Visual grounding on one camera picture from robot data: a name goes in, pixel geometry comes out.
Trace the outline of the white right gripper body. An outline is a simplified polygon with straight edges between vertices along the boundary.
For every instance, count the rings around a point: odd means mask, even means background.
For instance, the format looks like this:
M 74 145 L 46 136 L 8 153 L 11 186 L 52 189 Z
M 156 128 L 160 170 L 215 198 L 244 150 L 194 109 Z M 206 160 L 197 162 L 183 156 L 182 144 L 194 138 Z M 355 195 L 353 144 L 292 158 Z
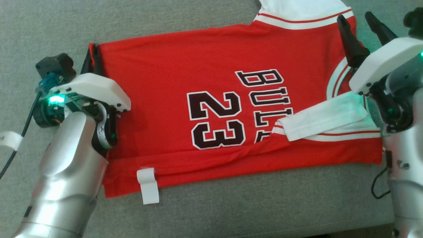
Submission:
M 355 94 L 366 94 L 370 86 L 390 74 L 423 51 L 423 40 L 411 37 L 393 39 L 371 53 L 349 81 Z

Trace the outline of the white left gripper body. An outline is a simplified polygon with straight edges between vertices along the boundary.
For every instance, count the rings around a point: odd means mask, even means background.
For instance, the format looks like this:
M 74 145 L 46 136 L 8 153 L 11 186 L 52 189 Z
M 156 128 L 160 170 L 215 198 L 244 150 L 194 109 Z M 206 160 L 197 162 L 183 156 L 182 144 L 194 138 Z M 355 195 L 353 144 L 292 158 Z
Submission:
M 53 87 L 49 96 L 76 93 L 116 107 L 118 111 L 131 110 L 131 99 L 114 80 L 93 73 L 76 76 L 69 83 Z

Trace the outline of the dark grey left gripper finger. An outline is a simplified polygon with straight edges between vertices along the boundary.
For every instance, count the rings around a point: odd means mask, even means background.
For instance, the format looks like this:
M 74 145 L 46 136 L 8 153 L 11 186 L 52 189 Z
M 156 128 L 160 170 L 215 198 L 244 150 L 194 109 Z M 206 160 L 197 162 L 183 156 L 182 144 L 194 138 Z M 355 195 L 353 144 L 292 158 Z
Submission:
M 94 44 L 93 47 L 93 73 L 103 76 L 104 69 L 103 69 L 103 62 L 101 58 L 101 51 L 97 44 Z
M 80 74 L 94 73 L 94 43 L 90 43 Z

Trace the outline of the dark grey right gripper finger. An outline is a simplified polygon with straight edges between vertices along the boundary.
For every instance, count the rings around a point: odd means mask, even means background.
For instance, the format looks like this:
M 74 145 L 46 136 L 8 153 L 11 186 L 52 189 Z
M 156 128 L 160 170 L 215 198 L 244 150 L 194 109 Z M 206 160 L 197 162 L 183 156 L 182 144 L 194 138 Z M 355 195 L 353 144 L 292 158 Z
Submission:
M 351 30 L 351 25 L 344 15 L 337 17 L 343 49 L 348 65 L 352 69 L 358 69 L 364 60 L 370 55 L 369 49 L 364 47 Z
M 398 38 L 396 33 L 379 21 L 372 12 L 365 12 L 365 20 L 370 30 L 378 37 L 382 46 Z

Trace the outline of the red white basketball jersey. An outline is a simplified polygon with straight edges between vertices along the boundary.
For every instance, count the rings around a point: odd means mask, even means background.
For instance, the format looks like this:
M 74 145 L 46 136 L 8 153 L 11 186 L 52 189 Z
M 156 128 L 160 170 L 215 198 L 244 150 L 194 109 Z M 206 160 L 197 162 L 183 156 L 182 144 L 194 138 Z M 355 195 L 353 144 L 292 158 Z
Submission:
M 249 24 L 99 44 L 104 77 L 132 102 L 117 120 L 105 196 L 337 164 L 381 164 L 364 96 L 351 92 L 342 0 L 259 0 Z

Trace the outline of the grey fabric sofa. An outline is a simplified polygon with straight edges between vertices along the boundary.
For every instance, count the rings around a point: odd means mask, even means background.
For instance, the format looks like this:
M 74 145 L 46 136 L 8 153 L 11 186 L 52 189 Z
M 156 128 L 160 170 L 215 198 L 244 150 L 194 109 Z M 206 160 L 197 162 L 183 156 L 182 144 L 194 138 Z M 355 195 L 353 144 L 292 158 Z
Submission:
M 40 81 L 35 65 L 67 53 L 77 72 L 91 42 L 250 23 L 258 0 L 0 0 L 0 132 L 20 133 Z M 343 164 L 246 175 L 106 199 L 84 238 L 390 237 L 390 196 L 370 193 L 378 165 Z

